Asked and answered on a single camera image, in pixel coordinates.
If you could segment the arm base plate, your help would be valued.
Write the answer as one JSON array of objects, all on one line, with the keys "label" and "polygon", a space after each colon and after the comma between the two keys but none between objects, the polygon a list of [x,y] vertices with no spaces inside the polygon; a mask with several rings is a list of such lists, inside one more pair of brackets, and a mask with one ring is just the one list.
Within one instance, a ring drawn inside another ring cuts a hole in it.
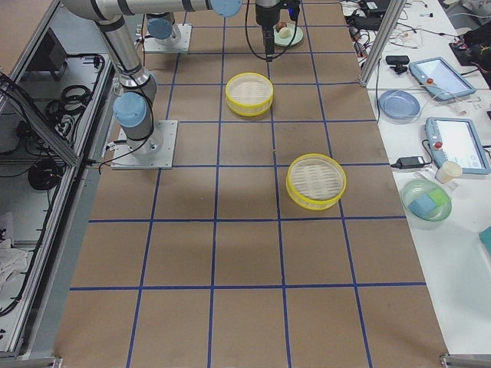
[{"label": "arm base plate", "polygon": [[118,144],[114,150],[116,159],[110,162],[112,169],[171,169],[175,152],[177,120],[158,120],[153,134],[140,148],[142,142],[127,140],[120,128]]},{"label": "arm base plate", "polygon": [[163,31],[147,32],[144,42],[145,52],[149,54],[186,54],[189,52],[193,26],[174,24],[165,26]]}]

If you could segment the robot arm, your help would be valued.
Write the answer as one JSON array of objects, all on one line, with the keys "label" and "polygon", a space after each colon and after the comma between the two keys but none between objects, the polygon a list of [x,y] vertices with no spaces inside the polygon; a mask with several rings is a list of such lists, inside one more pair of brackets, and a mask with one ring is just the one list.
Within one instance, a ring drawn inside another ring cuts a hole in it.
[{"label": "robot arm", "polygon": [[[236,15],[242,3],[240,1],[206,1],[217,14],[228,18]],[[275,54],[275,26],[279,23],[280,12],[288,9],[292,15],[298,15],[298,5],[286,1],[257,1],[255,19],[262,28],[265,55],[256,57],[267,62],[278,56]],[[177,24],[172,12],[147,14],[147,29],[142,32],[141,41],[148,42],[150,53],[186,53],[192,32],[191,24]]]},{"label": "robot arm", "polygon": [[98,27],[110,58],[119,71],[123,94],[113,105],[114,117],[123,129],[127,147],[138,156],[156,153],[162,146],[155,133],[153,101],[157,81],[143,66],[135,41],[127,29],[126,15],[162,18],[175,12],[214,11],[224,18],[236,15],[240,1],[64,1],[74,15]]}]

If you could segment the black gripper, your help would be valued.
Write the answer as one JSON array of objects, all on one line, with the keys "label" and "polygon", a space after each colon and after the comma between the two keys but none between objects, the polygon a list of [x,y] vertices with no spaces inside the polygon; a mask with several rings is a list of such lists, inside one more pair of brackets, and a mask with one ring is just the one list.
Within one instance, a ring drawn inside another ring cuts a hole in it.
[{"label": "black gripper", "polygon": [[[281,0],[256,0],[255,20],[260,26],[274,26],[279,22],[280,11],[283,9]],[[275,53],[274,28],[262,27],[265,61],[270,62],[270,54]]]}]

